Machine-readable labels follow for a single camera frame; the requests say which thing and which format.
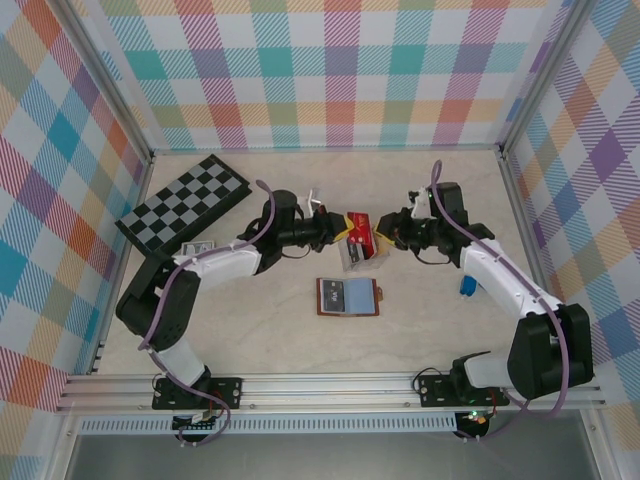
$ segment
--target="red card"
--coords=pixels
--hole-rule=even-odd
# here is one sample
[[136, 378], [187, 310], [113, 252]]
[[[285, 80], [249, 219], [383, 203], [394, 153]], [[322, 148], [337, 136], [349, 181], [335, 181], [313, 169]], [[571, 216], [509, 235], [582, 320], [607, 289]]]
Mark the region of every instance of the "red card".
[[353, 230], [349, 232], [349, 242], [362, 245], [364, 258], [368, 260], [376, 253], [369, 215], [359, 212], [347, 212], [347, 217], [354, 225]]

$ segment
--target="black cable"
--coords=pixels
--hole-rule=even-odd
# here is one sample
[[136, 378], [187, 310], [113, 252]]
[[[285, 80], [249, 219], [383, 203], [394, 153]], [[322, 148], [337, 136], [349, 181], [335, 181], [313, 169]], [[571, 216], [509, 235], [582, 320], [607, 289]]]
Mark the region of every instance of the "black cable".
[[154, 392], [160, 393], [160, 391], [156, 388], [156, 379], [161, 376], [163, 376], [162, 373], [156, 373], [151, 379], [151, 388], [153, 388]]
[[422, 375], [424, 372], [428, 372], [429, 370], [433, 370], [434, 372], [438, 372], [438, 374], [440, 374], [441, 377], [444, 377], [444, 373], [442, 373], [440, 370], [438, 370], [435, 367], [427, 367], [424, 370], [420, 370], [416, 374], [416, 376], [413, 377], [413, 381], [411, 382], [411, 387], [413, 388], [413, 391], [416, 392], [418, 395], [420, 395], [420, 391], [416, 388], [416, 380], [418, 380], [420, 375]]
[[416, 257], [416, 260], [424, 265], [449, 265], [451, 263], [451, 259], [447, 260], [446, 262], [427, 262], [426, 260], [422, 260], [420, 258], [418, 252], [413, 252], [413, 255]]
[[311, 245], [307, 245], [307, 253], [305, 253], [304, 255], [300, 256], [300, 257], [294, 257], [292, 255], [287, 255], [286, 253], [283, 253], [282, 256], [284, 258], [290, 258], [291, 260], [300, 260], [301, 258], [306, 257], [307, 255], [309, 255], [311, 253]]
[[249, 225], [247, 225], [247, 228], [244, 229], [244, 235], [249, 235], [250, 233], [252, 233], [254, 236], [257, 233], [256, 230], [256, 225], [258, 225], [258, 222], [260, 221], [259, 218], [254, 218], [253, 220], [251, 220], [251, 222], [249, 223]]

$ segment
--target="blue object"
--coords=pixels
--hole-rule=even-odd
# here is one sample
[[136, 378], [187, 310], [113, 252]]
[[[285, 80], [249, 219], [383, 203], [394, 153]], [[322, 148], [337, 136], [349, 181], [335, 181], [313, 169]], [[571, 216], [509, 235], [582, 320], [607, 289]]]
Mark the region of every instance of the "blue object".
[[373, 281], [370, 278], [344, 280], [345, 313], [351, 315], [374, 315], [376, 299]]
[[462, 281], [460, 282], [460, 295], [466, 295], [470, 297], [476, 292], [476, 287], [478, 286], [478, 282], [476, 282], [473, 277], [469, 275], [465, 275], [462, 277]]

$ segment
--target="small box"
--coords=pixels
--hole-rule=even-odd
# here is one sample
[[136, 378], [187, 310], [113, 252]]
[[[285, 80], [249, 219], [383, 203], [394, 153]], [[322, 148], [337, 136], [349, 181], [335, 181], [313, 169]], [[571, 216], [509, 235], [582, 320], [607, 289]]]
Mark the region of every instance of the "small box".
[[354, 228], [338, 243], [343, 270], [357, 272], [380, 267], [389, 256], [389, 249], [374, 235], [369, 215], [347, 212], [347, 217], [353, 222]]

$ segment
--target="gray floor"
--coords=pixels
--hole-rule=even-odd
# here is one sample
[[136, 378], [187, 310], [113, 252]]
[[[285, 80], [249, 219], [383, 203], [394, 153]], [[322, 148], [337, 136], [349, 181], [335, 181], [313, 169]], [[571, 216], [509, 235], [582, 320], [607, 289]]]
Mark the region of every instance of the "gray floor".
[[71, 465], [67, 480], [599, 478], [577, 412], [524, 419], [481, 445], [427, 433], [227, 435], [198, 449], [172, 437], [82, 437]]

